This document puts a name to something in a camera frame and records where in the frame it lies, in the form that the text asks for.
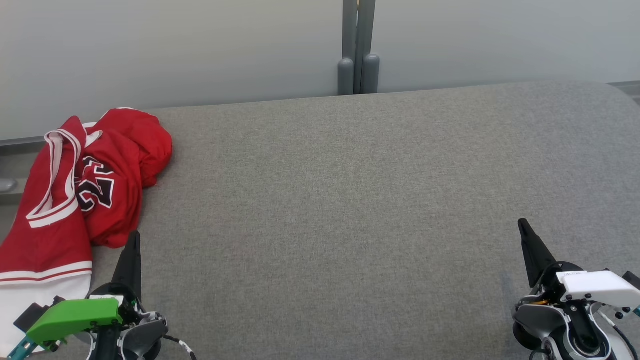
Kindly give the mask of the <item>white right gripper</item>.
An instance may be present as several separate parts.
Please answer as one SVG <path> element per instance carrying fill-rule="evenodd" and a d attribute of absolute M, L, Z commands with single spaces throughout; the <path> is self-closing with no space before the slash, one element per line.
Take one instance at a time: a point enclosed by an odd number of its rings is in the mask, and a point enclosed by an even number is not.
<path fill-rule="evenodd" d="M 541 296 L 553 304 L 590 302 L 634 311 L 640 305 L 639 277 L 602 269 L 585 271 L 571 263 L 558 263 L 525 218 L 518 220 L 528 284 L 538 285 Z"/>

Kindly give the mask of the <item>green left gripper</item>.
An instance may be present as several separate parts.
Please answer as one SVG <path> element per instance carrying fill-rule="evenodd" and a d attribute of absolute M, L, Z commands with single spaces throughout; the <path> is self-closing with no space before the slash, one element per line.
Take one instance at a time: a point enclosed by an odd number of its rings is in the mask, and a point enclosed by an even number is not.
<path fill-rule="evenodd" d="M 50 349 L 82 332 L 98 333 L 102 328 L 125 331 L 140 320 L 142 310 L 141 235 L 138 230 L 128 235 L 112 276 L 112 282 L 101 285 L 80 300 L 55 300 L 40 312 L 26 337 Z"/>

